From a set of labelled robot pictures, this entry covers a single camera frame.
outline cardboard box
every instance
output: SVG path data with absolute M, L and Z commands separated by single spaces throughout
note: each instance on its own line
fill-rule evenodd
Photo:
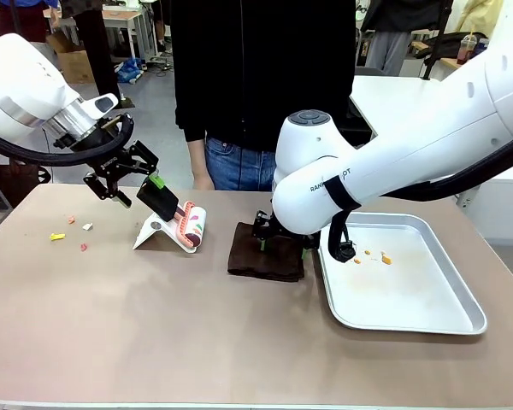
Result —
M 46 38 L 57 53 L 62 76 L 70 84 L 94 83 L 93 72 L 83 47 L 70 41 L 64 32 L 55 32 Z

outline hand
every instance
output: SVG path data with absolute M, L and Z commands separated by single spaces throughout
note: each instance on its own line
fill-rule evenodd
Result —
M 194 189 L 196 190 L 215 190 L 213 180 L 208 173 L 203 175 L 194 175 Z
M 59 10 L 50 7 L 50 20 L 51 28 L 59 28 L 59 21 L 61 20 L 61 17 L 59 16 Z

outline jeans pocket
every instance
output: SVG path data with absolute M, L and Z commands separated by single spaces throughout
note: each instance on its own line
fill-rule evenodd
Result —
M 205 140 L 205 149 L 212 152 L 214 155 L 228 156 L 233 153 L 234 145 L 232 143 L 223 143 L 216 138 L 209 138 Z

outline green tape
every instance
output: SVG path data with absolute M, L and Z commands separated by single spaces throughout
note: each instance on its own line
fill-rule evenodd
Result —
M 158 189 L 161 189 L 165 186 L 165 182 L 157 174 L 153 173 L 152 175 L 149 175 L 148 179 L 152 181 L 154 185 L 158 187 Z

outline paper scrap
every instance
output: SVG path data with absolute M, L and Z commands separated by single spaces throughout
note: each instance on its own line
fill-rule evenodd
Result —
M 59 239 L 64 239 L 67 235 L 65 235 L 64 233 L 52 233 L 50 235 L 50 240 L 51 241 L 58 241 Z

